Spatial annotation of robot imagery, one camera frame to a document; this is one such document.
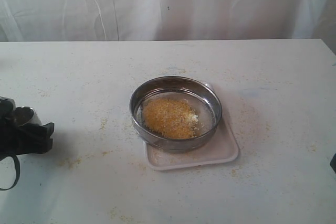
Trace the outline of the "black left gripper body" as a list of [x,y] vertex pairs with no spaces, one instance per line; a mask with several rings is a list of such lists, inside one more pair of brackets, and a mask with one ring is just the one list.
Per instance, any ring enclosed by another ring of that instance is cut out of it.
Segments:
[[1,114],[1,161],[11,155],[33,154],[32,136],[28,132],[34,125],[17,126],[13,117]]

